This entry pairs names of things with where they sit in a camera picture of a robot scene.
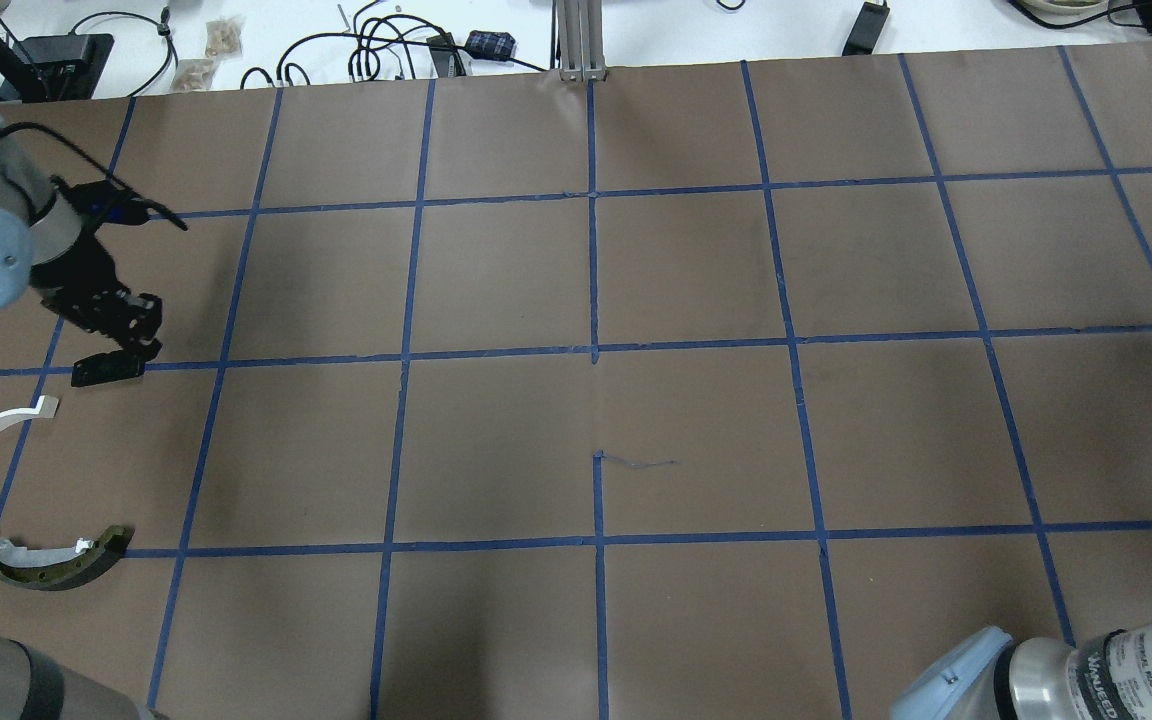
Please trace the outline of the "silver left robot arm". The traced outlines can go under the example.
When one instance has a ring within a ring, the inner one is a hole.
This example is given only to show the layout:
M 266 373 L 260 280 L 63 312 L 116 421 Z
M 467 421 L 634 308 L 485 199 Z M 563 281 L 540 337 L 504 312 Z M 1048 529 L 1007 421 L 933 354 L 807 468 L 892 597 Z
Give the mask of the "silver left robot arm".
M 20 146 L 18 132 L 40 132 L 99 173 L 73 184 L 41 170 Z M 187 223 L 152 200 L 56 129 L 0 118 L 0 309 L 26 290 L 65 323 L 109 338 L 113 351 L 83 357 L 73 366 L 74 387 L 128 381 L 145 374 L 162 351 L 162 300 L 120 281 L 116 264 L 99 240 L 106 223 L 143 225 L 161 217 L 185 232 Z

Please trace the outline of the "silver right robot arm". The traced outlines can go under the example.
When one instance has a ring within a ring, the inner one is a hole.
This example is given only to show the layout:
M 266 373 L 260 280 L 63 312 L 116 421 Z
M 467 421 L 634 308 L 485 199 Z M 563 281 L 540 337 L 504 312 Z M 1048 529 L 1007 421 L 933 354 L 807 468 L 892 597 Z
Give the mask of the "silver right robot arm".
M 1152 719 L 1152 623 L 1079 647 L 986 626 L 915 679 L 890 719 Z

